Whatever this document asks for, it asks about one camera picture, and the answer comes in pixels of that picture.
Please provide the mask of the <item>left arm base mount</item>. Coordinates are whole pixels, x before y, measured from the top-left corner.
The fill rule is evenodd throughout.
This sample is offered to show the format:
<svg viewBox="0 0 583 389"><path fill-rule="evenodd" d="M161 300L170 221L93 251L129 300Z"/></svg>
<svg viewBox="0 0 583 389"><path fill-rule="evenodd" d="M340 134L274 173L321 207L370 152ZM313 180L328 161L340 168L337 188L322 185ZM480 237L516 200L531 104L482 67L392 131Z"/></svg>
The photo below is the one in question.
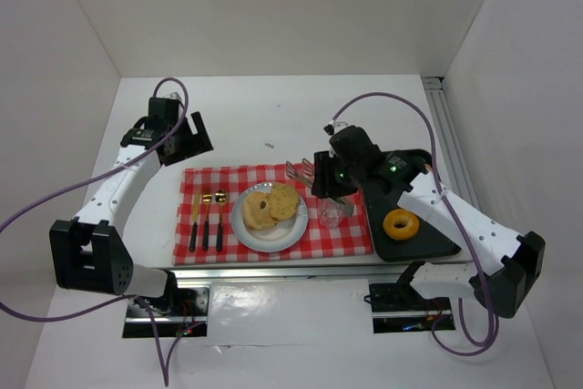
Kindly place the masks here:
<svg viewBox="0 0 583 389"><path fill-rule="evenodd" d="M195 285L180 287L173 271L167 271L167 290L161 297L143 297L144 303L130 302L127 307L122 337L124 339L147 339L154 337L149 307L160 338L206 337L210 287Z"/></svg>

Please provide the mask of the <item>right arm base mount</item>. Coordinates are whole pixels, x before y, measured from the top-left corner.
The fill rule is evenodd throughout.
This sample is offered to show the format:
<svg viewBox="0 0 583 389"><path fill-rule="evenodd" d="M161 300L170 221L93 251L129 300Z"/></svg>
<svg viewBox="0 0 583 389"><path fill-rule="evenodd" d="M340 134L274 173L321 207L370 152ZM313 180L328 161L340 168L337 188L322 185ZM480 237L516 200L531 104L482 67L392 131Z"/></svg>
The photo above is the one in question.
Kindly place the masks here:
<svg viewBox="0 0 583 389"><path fill-rule="evenodd" d="M370 306L374 333L454 331L452 303L446 297L425 299L410 285L372 282L363 301Z"/></svg>

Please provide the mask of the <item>seeded bagel half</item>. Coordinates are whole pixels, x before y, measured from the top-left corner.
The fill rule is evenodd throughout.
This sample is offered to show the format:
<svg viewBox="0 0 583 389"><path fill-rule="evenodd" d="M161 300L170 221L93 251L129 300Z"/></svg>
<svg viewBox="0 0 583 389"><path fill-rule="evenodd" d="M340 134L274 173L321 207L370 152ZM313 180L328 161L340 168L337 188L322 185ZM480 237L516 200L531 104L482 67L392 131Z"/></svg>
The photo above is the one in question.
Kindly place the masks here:
<svg viewBox="0 0 583 389"><path fill-rule="evenodd" d="M269 195L270 214L276 220L292 218L298 208L300 196L289 184L274 183Z"/></svg>

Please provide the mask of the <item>pale bagel half with hole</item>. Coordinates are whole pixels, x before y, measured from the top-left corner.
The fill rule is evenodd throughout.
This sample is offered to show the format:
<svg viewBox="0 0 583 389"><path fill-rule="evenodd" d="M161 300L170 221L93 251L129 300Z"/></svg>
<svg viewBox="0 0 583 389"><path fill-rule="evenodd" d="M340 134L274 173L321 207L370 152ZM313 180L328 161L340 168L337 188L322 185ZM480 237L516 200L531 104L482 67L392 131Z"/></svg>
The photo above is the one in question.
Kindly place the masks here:
<svg viewBox="0 0 583 389"><path fill-rule="evenodd" d="M269 193L253 191L242 204L242 217L248 230L267 230L277 225L277 220L270 214Z"/></svg>

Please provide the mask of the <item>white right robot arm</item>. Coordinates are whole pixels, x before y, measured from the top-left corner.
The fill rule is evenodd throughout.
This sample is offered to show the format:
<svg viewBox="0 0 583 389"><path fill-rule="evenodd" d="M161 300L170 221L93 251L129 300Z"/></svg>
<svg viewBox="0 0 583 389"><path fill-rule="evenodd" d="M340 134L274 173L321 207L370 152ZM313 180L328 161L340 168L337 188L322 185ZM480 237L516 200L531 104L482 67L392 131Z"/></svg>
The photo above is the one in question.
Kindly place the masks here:
<svg viewBox="0 0 583 389"><path fill-rule="evenodd" d="M405 262L399 281L426 299L477 300L513 318L535 282L545 240L487 217L437 181L424 149L382 151L359 127L325 127L329 149L317 152L318 198L359 193L374 250Z"/></svg>

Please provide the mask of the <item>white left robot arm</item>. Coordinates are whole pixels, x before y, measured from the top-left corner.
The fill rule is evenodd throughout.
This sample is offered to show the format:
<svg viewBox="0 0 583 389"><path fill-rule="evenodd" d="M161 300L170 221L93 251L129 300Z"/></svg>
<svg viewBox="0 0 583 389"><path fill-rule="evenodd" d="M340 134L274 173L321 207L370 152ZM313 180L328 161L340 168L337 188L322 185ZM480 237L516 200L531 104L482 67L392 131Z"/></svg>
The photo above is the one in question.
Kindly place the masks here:
<svg viewBox="0 0 583 389"><path fill-rule="evenodd" d="M121 139L114 168L94 197L71 220L51 227L57 285L139 296L162 311L188 299L174 273L133 262L122 237L142 191L162 168L212 149L200 113L186 117L179 94L151 97L147 115Z"/></svg>

